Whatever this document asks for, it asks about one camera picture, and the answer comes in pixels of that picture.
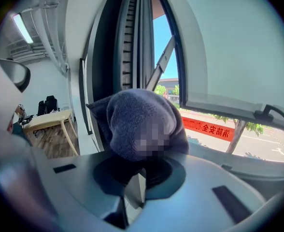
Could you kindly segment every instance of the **blue sky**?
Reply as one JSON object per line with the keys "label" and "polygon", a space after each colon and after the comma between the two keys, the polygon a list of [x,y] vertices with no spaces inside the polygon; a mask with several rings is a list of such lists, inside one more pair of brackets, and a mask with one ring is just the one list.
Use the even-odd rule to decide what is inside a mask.
{"label": "blue sky", "polygon": [[[156,18],[154,21],[154,40],[155,40],[155,65],[165,49],[169,39],[171,38],[171,31],[165,15]],[[161,78],[175,78],[177,75],[177,65],[175,52],[172,52],[168,66]]]}

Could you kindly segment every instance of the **road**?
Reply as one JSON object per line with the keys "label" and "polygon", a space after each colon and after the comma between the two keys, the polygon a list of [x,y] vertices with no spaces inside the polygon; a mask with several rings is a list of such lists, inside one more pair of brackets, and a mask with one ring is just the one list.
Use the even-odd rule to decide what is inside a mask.
{"label": "road", "polygon": [[[232,120],[224,123],[224,121],[217,120],[206,114],[184,110],[180,110],[180,113],[183,117],[234,128]],[[193,130],[185,129],[185,131],[187,136],[190,137],[190,141],[212,149],[225,152],[230,144],[228,141]],[[233,154],[261,158],[263,160],[284,161],[284,131],[276,128],[264,128],[263,134],[257,136],[254,132],[245,129]]]}

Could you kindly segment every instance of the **table leg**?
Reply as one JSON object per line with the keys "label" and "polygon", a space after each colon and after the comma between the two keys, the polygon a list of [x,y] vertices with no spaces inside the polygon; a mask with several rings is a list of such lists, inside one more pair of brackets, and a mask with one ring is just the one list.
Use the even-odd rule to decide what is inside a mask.
{"label": "table leg", "polygon": [[78,153],[76,152],[76,150],[75,150],[75,148],[74,148],[74,146],[73,146],[73,144],[72,144],[72,142],[71,142],[71,140],[70,140],[70,137],[69,137],[69,135],[68,135],[68,133],[67,133],[67,131],[66,131],[66,127],[65,127],[65,124],[64,124],[64,121],[63,121],[63,120],[60,122],[60,126],[61,126],[61,128],[62,128],[62,130],[63,130],[63,132],[64,132],[64,134],[65,134],[65,137],[66,137],[66,139],[67,139],[67,141],[68,141],[68,143],[69,143],[69,145],[70,145],[70,148],[72,149],[74,155],[75,155],[75,156],[78,156]]}
{"label": "table leg", "polygon": [[78,138],[78,136],[76,135],[75,130],[74,130],[74,128],[73,128],[73,124],[72,124],[72,122],[71,122],[70,116],[69,116],[69,118],[68,118],[68,121],[69,121],[69,124],[70,124],[70,126],[71,126],[71,129],[73,130],[73,133],[74,133],[75,137]]}

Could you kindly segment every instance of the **office chair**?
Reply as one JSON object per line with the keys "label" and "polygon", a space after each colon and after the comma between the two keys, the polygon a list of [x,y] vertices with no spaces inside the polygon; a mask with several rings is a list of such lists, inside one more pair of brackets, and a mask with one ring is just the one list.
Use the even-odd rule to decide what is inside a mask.
{"label": "office chair", "polygon": [[45,105],[46,113],[48,114],[53,110],[59,111],[59,108],[57,108],[57,99],[55,99],[53,95],[46,97]]}
{"label": "office chair", "polygon": [[44,101],[39,102],[38,104],[38,113],[37,116],[44,115],[46,113],[46,104]]}
{"label": "office chair", "polygon": [[[46,114],[46,105],[45,105],[44,101],[40,101],[39,104],[38,104],[37,116],[41,116],[41,115],[44,115],[44,114]],[[40,130],[33,131],[33,134],[35,135],[35,137],[37,137],[38,131],[40,131]]]}

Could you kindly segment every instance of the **building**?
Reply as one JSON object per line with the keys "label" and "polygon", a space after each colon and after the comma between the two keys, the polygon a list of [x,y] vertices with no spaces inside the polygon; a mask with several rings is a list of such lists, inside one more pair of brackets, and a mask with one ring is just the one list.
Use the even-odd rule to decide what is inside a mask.
{"label": "building", "polygon": [[175,86],[179,85],[179,79],[178,78],[166,78],[166,79],[160,79],[158,82],[159,85],[162,85],[167,90],[167,99],[173,103],[179,103],[180,98],[179,95],[173,95],[172,91],[175,90]]}
{"label": "building", "polygon": [[178,78],[166,78],[166,79],[160,79],[158,82],[159,85],[165,86],[167,90],[167,94],[171,95],[172,90],[175,89],[175,85],[179,85],[179,79]]}

